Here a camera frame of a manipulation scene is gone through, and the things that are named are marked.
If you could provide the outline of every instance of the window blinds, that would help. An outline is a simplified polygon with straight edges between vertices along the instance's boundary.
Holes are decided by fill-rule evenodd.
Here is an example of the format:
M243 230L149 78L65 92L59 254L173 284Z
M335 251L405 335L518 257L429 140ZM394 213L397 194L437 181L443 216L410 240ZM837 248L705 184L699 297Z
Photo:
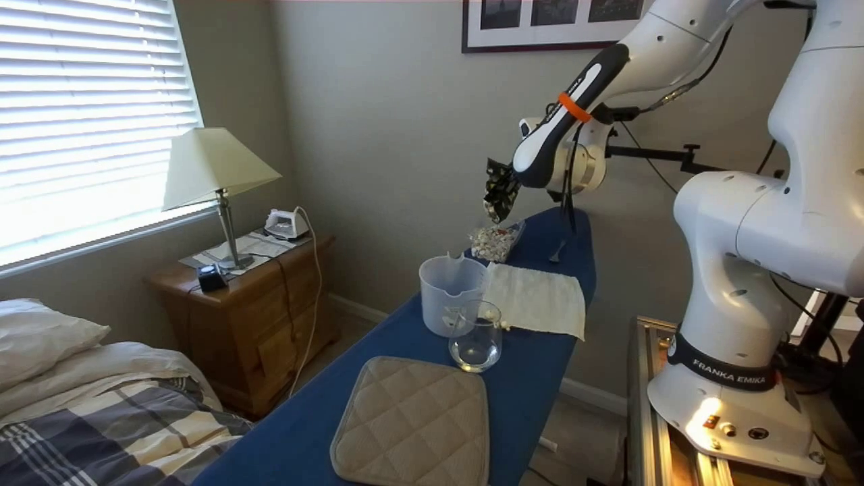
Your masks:
M170 0L3 0L0 265L159 219L200 124Z

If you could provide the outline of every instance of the white cloth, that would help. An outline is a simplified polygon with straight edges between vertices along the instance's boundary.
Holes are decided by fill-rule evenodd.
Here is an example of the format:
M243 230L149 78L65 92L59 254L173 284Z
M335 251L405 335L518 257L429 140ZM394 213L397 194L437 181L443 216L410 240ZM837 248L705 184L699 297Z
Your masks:
M508 327L586 340L586 297L572 275L489 265L483 300Z

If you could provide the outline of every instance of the framed picture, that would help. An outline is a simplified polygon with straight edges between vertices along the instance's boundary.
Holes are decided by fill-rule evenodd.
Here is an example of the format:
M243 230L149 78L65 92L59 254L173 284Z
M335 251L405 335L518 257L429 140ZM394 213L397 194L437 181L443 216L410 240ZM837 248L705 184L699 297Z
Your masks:
M464 0L462 51L605 46L624 38L651 0Z

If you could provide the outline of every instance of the lamp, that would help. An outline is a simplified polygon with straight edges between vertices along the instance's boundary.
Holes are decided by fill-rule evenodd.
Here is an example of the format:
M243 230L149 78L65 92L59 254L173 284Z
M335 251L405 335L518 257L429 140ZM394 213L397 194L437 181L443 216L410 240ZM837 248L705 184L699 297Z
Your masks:
M248 267L251 257L240 257L232 232L230 197L281 178L267 162L246 149L224 127L189 130L170 140L170 162L162 208L181 208L216 200L221 232L232 267Z

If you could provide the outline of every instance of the nightstand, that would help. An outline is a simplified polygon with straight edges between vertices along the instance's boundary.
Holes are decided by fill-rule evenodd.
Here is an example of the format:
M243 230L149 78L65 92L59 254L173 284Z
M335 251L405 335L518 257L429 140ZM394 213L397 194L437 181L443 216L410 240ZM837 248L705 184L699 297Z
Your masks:
M294 246L270 262L230 278L227 289L200 292L197 270L170 265L149 284L173 324L178 348L208 375L219 400L248 419L267 416L289 392L316 321L319 270L313 243ZM311 356L338 329L319 313Z

